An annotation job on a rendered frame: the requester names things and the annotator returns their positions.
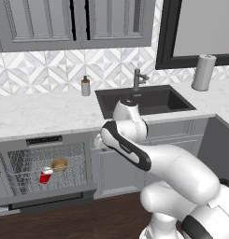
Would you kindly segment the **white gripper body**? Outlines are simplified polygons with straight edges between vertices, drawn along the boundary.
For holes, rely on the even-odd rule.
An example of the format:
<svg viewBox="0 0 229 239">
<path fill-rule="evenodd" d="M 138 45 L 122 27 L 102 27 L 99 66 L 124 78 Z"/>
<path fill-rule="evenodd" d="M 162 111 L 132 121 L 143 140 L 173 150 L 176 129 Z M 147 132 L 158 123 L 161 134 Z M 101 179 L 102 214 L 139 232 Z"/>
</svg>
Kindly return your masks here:
<svg viewBox="0 0 229 239">
<path fill-rule="evenodd" d="M 95 139 L 93 140 L 93 145 L 97 148 L 97 149 L 102 149 L 102 150 L 106 150 L 107 146 L 104 144 L 101 134 L 98 134 Z"/>
</svg>

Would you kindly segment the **wooden bowl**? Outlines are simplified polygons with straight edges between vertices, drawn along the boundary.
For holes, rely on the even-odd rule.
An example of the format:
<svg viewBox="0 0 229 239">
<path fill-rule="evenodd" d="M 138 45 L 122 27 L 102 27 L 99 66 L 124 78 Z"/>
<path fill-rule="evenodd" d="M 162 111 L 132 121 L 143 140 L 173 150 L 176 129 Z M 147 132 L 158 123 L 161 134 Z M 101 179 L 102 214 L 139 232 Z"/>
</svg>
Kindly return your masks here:
<svg viewBox="0 0 229 239">
<path fill-rule="evenodd" d="M 53 172 L 64 172 L 68 167 L 68 160 L 64 158 L 54 159 L 51 164 L 50 168 Z"/>
</svg>

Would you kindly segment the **grey dishwasher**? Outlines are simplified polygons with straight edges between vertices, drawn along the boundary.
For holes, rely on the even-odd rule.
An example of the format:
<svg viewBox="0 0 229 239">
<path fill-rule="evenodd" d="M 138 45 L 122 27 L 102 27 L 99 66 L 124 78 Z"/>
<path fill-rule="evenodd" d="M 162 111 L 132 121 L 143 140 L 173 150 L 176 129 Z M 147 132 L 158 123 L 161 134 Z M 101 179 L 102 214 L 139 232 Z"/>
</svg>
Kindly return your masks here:
<svg viewBox="0 0 229 239">
<path fill-rule="evenodd" d="M 8 180 L 7 170 L 10 158 L 7 155 L 10 151 L 35 149 L 35 148 L 54 148 L 59 146 L 84 144 L 85 160 L 87 169 L 87 184 L 93 183 L 92 164 L 89 149 L 89 135 L 87 134 L 59 134 L 53 136 L 31 137 L 13 141 L 0 142 L 0 198 L 20 196 L 15 195 Z"/>
</svg>

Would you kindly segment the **red cup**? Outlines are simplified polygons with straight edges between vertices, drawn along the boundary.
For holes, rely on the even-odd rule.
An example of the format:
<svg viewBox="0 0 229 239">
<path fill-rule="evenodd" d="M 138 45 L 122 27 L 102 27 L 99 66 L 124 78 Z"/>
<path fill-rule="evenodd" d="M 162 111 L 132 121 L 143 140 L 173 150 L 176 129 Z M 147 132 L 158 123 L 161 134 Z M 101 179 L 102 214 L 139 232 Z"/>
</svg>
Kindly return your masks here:
<svg viewBox="0 0 229 239">
<path fill-rule="evenodd" d="M 52 174 L 53 170 L 50 167 L 43 167 L 41 170 L 41 175 L 39 177 L 39 183 L 47 184 Z"/>
</svg>

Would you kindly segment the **grey dishwasher door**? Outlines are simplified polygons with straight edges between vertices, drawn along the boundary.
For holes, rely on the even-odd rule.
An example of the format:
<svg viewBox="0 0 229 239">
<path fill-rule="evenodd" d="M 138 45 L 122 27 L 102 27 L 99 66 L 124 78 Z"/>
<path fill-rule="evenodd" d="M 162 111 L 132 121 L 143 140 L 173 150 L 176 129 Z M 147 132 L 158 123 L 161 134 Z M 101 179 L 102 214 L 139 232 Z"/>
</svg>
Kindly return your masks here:
<svg viewBox="0 0 229 239">
<path fill-rule="evenodd" d="M 93 200 L 96 190 L 97 185 L 91 183 L 89 185 L 0 198 L 0 217 L 19 213 L 30 214 L 71 205 L 86 204 Z"/>
</svg>

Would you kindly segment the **grey soap dispenser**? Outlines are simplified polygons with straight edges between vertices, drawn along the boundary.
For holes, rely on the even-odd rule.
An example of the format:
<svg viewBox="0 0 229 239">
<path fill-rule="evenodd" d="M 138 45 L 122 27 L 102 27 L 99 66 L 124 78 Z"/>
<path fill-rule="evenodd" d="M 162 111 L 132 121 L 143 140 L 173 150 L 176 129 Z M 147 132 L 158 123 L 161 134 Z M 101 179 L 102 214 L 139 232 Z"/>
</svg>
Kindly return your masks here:
<svg viewBox="0 0 229 239">
<path fill-rule="evenodd" d="M 91 94 L 90 80 L 88 76 L 84 76 L 81 80 L 81 93 L 83 96 L 89 96 Z"/>
</svg>

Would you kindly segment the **black sink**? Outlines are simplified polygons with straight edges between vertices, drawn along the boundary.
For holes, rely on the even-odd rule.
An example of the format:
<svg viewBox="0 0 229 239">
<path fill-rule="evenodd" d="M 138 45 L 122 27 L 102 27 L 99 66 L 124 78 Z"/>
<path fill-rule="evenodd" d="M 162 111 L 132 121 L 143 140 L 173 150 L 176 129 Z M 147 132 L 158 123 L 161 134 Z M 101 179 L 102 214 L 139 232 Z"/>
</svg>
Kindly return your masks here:
<svg viewBox="0 0 229 239">
<path fill-rule="evenodd" d="M 141 87 L 138 91 L 132 88 L 99 90 L 95 94 L 105 120 L 112 118 L 118 101 L 129 95 L 137 100 L 141 115 L 195 110 L 195 107 L 170 85 Z"/>
</svg>

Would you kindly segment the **grey metal tap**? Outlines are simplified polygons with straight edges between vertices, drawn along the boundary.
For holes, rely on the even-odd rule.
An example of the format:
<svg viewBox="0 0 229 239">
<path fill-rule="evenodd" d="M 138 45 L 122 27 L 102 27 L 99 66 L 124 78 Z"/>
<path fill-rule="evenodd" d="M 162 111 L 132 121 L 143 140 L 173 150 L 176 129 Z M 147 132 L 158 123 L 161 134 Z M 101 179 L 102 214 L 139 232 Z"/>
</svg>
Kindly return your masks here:
<svg viewBox="0 0 229 239">
<path fill-rule="evenodd" d="M 140 70 L 138 68 L 136 68 L 135 73 L 134 73 L 134 90 L 138 91 L 139 85 L 145 84 L 148 79 L 149 79 L 149 77 L 147 75 L 142 75 L 140 73 Z"/>
</svg>

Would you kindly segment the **grey false drawer front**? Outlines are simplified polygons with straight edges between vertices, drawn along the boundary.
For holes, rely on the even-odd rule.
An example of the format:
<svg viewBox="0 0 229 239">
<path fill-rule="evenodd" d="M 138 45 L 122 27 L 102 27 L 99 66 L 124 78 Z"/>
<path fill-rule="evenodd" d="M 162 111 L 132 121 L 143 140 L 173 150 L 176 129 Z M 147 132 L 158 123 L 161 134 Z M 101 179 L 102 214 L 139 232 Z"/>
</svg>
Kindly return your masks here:
<svg viewBox="0 0 229 239">
<path fill-rule="evenodd" d="M 186 119 L 149 125 L 148 138 L 203 134 L 208 119 Z"/>
</svg>

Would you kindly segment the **grey corner base cupboard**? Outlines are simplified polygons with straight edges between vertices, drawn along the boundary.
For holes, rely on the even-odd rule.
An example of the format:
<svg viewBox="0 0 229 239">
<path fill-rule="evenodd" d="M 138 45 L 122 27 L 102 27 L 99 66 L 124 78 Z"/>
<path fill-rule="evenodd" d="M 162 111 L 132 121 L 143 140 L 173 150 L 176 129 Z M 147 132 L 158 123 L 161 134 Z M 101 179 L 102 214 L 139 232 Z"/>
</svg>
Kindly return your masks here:
<svg viewBox="0 0 229 239">
<path fill-rule="evenodd" d="M 219 179 L 229 180 L 229 124 L 218 115 L 208 119 L 197 157 Z"/>
</svg>

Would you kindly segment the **white paper towel roll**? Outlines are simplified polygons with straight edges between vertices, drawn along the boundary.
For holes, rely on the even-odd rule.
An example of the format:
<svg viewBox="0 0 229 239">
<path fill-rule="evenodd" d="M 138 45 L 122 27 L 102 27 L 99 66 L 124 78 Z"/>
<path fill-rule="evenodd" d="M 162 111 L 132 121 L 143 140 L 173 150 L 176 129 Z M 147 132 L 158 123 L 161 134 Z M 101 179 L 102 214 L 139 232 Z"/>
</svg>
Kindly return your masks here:
<svg viewBox="0 0 229 239">
<path fill-rule="evenodd" d="M 207 91 L 212 77 L 217 57 L 202 54 L 198 58 L 197 66 L 193 76 L 192 88 L 196 91 Z"/>
</svg>

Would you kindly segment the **black framed window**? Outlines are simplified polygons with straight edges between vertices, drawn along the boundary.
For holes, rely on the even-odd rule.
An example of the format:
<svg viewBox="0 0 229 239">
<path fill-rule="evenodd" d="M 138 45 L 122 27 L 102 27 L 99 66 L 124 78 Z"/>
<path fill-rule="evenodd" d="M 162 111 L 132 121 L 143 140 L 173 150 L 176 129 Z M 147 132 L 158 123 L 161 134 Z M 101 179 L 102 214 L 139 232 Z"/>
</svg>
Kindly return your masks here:
<svg viewBox="0 0 229 239">
<path fill-rule="evenodd" d="M 229 0 L 164 0 L 155 68 L 196 67 L 201 54 L 229 65 Z"/>
</svg>

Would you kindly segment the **grey wall cupboard door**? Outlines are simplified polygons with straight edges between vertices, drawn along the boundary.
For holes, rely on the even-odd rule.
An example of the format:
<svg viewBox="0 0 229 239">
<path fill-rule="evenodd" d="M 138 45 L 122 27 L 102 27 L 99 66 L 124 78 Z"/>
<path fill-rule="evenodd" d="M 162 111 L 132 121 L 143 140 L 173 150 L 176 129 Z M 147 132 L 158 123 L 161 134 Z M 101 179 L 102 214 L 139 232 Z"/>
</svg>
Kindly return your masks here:
<svg viewBox="0 0 229 239">
<path fill-rule="evenodd" d="M 91 40 L 87 40 L 85 0 L 79 0 L 81 45 L 85 49 L 149 47 L 155 0 L 89 0 Z"/>
<path fill-rule="evenodd" d="M 77 12 L 74 41 L 69 5 L 70 0 L 0 0 L 0 51 L 79 49 Z"/>
</svg>

